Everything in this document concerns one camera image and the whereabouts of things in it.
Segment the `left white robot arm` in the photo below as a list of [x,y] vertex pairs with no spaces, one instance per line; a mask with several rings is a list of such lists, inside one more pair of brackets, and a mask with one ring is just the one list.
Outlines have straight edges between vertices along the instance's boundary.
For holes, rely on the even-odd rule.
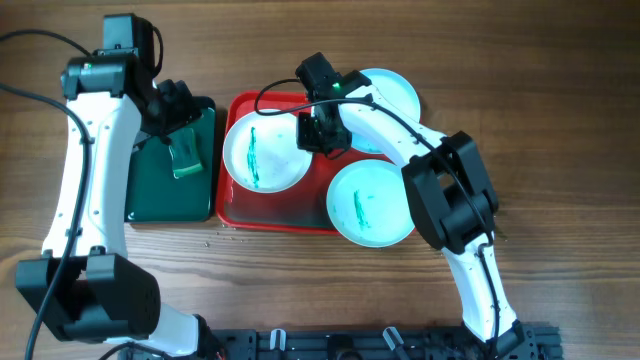
[[61,341],[106,343],[112,353],[160,359],[221,359],[206,321],[160,298],[156,278],[132,263],[124,236],[132,155],[155,140],[198,165],[193,126],[213,120],[214,101],[183,82],[158,82],[160,31],[134,15],[108,15],[103,45],[70,60],[57,108],[69,122],[56,214],[41,254],[22,260],[16,287],[35,319],[25,354],[47,328]]

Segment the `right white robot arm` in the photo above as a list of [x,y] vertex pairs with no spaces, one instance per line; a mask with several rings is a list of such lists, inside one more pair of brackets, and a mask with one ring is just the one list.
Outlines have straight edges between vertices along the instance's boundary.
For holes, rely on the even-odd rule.
[[465,327],[494,358],[513,350],[519,322],[494,253],[498,200],[471,137],[422,125],[417,92],[389,70],[340,74],[316,53],[295,76],[309,101],[298,116],[298,147],[328,156],[359,136],[398,166],[416,230],[450,265]]

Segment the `green yellow sponge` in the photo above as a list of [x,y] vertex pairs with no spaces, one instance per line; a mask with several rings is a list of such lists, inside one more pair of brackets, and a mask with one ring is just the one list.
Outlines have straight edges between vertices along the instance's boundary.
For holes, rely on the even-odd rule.
[[182,128],[172,133],[170,140],[172,172],[176,179],[199,173],[204,169],[193,129]]

